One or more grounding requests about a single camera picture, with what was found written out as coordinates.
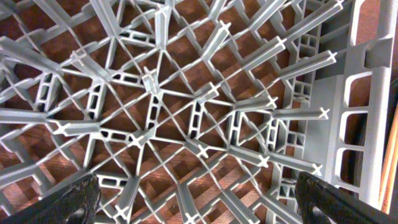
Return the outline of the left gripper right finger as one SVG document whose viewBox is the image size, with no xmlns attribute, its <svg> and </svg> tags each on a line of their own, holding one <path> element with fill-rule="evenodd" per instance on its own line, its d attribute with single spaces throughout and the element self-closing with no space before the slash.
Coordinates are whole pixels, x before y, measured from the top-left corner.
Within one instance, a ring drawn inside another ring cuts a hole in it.
<svg viewBox="0 0 398 224">
<path fill-rule="evenodd" d="M 397 223 L 396 218 L 308 172 L 299 173 L 295 197 L 304 223 Z"/>
</svg>

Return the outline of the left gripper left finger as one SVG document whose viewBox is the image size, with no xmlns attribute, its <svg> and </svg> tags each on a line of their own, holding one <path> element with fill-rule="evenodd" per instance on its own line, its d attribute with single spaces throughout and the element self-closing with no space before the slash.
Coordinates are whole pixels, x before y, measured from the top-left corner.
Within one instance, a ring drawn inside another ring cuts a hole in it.
<svg viewBox="0 0 398 224">
<path fill-rule="evenodd" d="M 1 223 L 93 224 L 100 198 L 99 180 L 95 174 L 88 174 Z"/>
</svg>

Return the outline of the wooden chopstick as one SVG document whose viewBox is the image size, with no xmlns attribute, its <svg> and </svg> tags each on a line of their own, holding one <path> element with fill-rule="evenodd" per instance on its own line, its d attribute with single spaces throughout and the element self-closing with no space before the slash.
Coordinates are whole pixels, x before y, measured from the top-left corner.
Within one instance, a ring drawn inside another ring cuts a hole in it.
<svg viewBox="0 0 398 224">
<path fill-rule="evenodd" d="M 397 172 L 397 106 L 392 120 L 389 140 L 382 166 L 381 183 L 379 191 L 379 209 L 389 214 L 394 189 L 395 176 Z"/>
</svg>

